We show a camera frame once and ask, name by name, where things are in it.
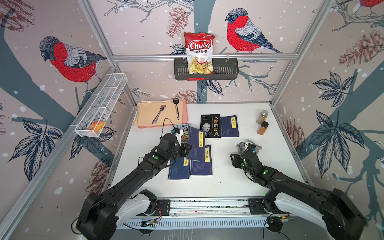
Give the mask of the grey striped cloth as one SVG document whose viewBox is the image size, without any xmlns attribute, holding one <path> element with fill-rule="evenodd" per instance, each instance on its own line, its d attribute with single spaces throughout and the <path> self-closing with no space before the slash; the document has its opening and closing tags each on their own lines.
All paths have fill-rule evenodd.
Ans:
<svg viewBox="0 0 384 240">
<path fill-rule="evenodd" d="M 237 147 L 238 147 L 239 154 L 242 154 L 246 150 L 250 150 L 253 153 L 258 154 L 259 151 L 262 149 L 261 146 L 257 145 L 251 140 L 247 140 L 245 143 L 240 142 L 239 144 L 237 144 Z"/>
</svg>

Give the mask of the Treehouse colourful paperback book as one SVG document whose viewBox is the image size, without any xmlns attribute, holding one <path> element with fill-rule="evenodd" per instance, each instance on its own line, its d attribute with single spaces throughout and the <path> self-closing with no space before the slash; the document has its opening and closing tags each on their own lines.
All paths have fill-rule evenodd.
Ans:
<svg viewBox="0 0 384 240">
<path fill-rule="evenodd" d="M 190 130 L 191 125 L 189 123 L 187 124 L 179 124 L 175 125 L 174 128 L 179 128 L 184 131 L 184 134 L 182 136 L 182 144 L 187 144 L 188 143 L 188 138 L 189 138 L 189 130 Z"/>
</svg>

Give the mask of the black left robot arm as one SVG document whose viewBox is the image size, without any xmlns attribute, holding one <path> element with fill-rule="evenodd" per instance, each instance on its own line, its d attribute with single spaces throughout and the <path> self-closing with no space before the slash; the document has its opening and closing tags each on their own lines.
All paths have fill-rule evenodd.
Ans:
<svg viewBox="0 0 384 240">
<path fill-rule="evenodd" d="M 158 146 L 125 178 L 101 194 L 91 193 L 79 217 L 71 224 L 75 234 L 88 240 L 109 240 L 117 227 L 136 215 L 155 208 L 157 197 L 150 191 L 133 194 L 168 166 L 169 161 L 186 157 L 193 147 L 181 144 L 174 134 L 165 134 Z"/>
</svg>

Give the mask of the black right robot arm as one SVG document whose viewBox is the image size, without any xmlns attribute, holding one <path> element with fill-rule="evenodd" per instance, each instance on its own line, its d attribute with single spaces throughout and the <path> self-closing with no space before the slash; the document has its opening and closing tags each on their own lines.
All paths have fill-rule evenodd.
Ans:
<svg viewBox="0 0 384 240">
<path fill-rule="evenodd" d="M 263 198 L 268 213 L 299 216 L 324 228 L 335 240 L 361 238 L 367 220 L 345 192 L 316 188 L 290 178 L 264 166 L 251 150 L 232 154 L 231 163 L 253 183 L 269 190 Z"/>
</svg>

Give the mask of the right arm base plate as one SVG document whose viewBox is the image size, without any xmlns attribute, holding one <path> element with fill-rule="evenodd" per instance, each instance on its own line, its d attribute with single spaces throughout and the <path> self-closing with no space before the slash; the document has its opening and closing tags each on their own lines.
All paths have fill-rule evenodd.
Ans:
<svg viewBox="0 0 384 240">
<path fill-rule="evenodd" d="M 251 215 L 271 214 L 277 210 L 273 201 L 262 198 L 248 199 L 248 208 Z"/>
</svg>

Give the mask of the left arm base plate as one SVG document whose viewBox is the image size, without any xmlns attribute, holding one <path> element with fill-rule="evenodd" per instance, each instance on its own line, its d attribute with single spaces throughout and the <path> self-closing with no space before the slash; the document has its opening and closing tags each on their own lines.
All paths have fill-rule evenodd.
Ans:
<svg viewBox="0 0 384 240">
<path fill-rule="evenodd" d="M 159 217 L 159 216 L 169 216 L 170 214 L 170 206 L 171 200 L 168 199 L 158 199 L 156 201 L 156 206 L 153 214 L 151 216 Z"/>
</svg>

